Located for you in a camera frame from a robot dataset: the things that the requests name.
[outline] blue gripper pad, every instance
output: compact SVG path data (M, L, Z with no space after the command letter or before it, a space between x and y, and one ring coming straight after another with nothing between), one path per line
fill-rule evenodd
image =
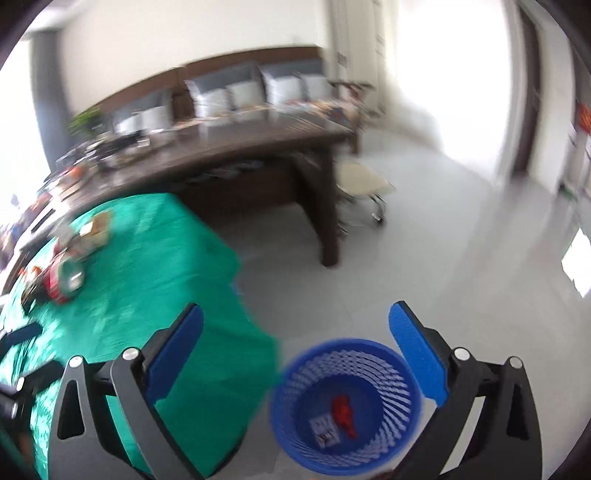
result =
M148 404L154 405L157 400L166 398L202 332L203 311L194 306L168 338L146 372L148 387L144 397Z
M390 332L402 350L423 395L435 400L441 407L447 400L445 368L431 349L420 329L398 303L392 305L389 315Z

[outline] white stool seat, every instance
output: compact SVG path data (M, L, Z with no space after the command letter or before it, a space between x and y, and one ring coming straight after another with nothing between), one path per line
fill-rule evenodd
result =
M336 181L339 188L352 197L372 196L394 190L388 180L371 168L353 161L337 162Z

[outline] desk leg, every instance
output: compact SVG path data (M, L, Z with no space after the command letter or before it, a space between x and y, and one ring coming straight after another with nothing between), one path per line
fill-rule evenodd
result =
M319 237L322 264L333 267L339 262L335 162L330 147L318 148L312 154L312 162L302 154L295 160L298 203Z

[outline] potted plant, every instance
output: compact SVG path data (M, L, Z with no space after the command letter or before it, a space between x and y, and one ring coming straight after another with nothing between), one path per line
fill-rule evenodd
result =
M81 134L87 140L94 140L103 130L103 116L96 106L76 115L68 127L72 135Z

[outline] gray curtain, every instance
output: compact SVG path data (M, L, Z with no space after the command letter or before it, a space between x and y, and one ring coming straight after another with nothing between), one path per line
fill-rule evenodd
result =
M56 160L74 146L68 133L72 118L64 95L59 59L59 32L35 33L31 45L31 86L43 150L51 172Z

